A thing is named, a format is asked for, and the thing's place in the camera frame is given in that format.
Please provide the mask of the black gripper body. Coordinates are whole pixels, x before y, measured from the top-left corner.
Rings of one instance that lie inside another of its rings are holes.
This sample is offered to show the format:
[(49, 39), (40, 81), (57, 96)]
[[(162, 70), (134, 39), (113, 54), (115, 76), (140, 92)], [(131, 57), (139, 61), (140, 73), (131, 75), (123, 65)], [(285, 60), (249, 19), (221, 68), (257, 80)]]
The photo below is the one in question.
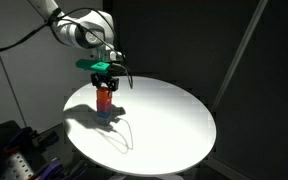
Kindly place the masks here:
[(100, 74), (100, 73), (93, 73), (90, 75), (91, 77), (91, 82), (92, 80), (96, 80), (102, 83), (105, 83), (107, 86), (109, 85), (110, 82), (117, 82), (119, 83), (119, 79), (118, 78), (113, 78), (112, 76), (108, 75), (108, 74)]

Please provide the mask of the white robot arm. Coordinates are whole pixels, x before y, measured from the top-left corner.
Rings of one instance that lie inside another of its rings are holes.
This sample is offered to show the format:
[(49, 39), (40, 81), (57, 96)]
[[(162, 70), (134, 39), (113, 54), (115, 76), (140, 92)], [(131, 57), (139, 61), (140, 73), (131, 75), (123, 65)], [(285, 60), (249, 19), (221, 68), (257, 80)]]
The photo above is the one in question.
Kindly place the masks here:
[(111, 65), (123, 58), (114, 48), (114, 27), (112, 16), (106, 12), (89, 8), (89, 13), (73, 18), (64, 13), (55, 0), (28, 0), (50, 27), (60, 43), (84, 50), (90, 50), (91, 59), (80, 59), (77, 68), (91, 71), (92, 85), (99, 89), (103, 83), (111, 91), (116, 91), (119, 79), (114, 78)]

